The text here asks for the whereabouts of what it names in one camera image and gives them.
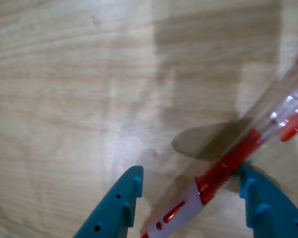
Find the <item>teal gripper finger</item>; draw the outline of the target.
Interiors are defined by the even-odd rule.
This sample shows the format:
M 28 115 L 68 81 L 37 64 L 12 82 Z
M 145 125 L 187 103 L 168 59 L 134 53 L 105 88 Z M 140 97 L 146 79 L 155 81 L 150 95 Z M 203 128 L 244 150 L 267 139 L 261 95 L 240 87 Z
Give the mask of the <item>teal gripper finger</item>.
M 248 164 L 240 170 L 239 194 L 245 200 L 246 226 L 255 238 L 298 238 L 298 208 Z
M 74 235 L 75 238 L 126 238 L 136 201 L 143 193 L 144 169 L 132 166 L 114 183 Z

